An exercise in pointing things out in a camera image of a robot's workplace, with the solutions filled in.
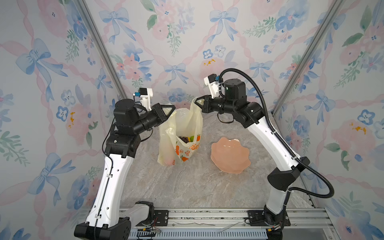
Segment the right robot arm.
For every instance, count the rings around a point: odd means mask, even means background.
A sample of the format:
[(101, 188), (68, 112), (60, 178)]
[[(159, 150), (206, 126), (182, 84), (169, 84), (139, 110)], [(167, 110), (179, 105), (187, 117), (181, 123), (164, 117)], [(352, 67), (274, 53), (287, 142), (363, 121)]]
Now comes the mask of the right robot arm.
[(203, 113), (231, 114), (271, 155), (276, 168), (268, 175), (271, 185), (269, 198), (262, 214), (249, 222), (271, 227), (283, 226), (288, 217), (286, 206), (290, 197), (289, 188), (304, 168), (295, 163), (297, 154), (290, 155), (291, 148), (285, 148), (284, 142), (278, 140), (278, 132), (270, 129), (270, 121), (267, 120), (263, 108), (258, 103), (247, 100), (246, 84), (239, 79), (227, 80), (224, 82), (225, 94), (220, 96), (217, 79), (216, 75), (204, 79), (210, 94), (197, 98), (195, 103)]

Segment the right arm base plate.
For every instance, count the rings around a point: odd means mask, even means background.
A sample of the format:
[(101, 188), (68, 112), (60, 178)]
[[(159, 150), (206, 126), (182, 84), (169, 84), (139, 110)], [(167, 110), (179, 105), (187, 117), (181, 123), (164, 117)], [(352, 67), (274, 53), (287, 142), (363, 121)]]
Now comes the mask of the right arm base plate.
[(268, 209), (249, 210), (247, 211), (247, 215), (248, 217), (245, 218), (245, 223), (254, 227), (264, 226), (269, 228), (277, 228), (291, 225), (286, 210), (282, 210), (282, 212), (278, 215), (275, 215)]

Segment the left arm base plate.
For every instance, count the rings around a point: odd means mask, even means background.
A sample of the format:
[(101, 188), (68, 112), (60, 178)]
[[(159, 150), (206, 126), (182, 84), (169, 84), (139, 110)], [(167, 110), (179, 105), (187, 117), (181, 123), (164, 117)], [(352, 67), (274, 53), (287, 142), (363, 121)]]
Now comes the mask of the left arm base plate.
[(169, 210), (150, 210), (149, 216), (142, 222), (146, 227), (166, 227), (169, 221)]

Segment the cream plastic bag orange print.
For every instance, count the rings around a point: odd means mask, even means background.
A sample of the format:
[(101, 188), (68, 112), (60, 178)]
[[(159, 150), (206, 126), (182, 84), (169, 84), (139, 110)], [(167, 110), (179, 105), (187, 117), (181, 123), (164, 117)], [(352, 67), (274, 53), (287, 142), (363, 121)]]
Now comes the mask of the cream plastic bag orange print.
[[(158, 163), (171, 167), (187, 162), (202, 142), (202, 109), (195, 103), (191, 103), (188, 109), (176, 109), (169, 119), (160, 125), (159, 132)], [(184, 143), (179, 139), (180, 136), (188, 138), (194, 136), (194, 141)]]

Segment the dark purple grape bunch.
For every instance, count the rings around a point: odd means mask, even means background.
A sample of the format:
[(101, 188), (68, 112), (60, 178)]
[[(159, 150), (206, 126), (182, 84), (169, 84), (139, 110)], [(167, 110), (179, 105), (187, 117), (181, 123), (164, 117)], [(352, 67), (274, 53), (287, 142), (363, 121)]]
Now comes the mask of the dark purple grape bunch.
[(183, 141), (184, 143), (190, 143), (190, 142), (191, 142), (191, 141), (190, 141), (190, 138), (188, 138), (188, 137), (180, 136), (179, 139), (180, 139), (181, 141)]

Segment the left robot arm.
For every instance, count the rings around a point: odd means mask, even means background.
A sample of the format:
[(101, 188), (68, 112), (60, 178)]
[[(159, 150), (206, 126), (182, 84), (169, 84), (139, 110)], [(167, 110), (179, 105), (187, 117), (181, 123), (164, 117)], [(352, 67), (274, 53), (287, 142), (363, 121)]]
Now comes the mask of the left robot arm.
[(155, 104), (150, 110), (132, 99), (120, 100), (103, 150), (105, 166), (94, 205), (84, 223), (75, 227), (82, 240), (126, 240), (131, 229), (155, 223), (154, 204), (139, 201), (120, 216), (120, 202), (128, 171), (142, 142), (140, 134), (166, 122), (176, 107)]

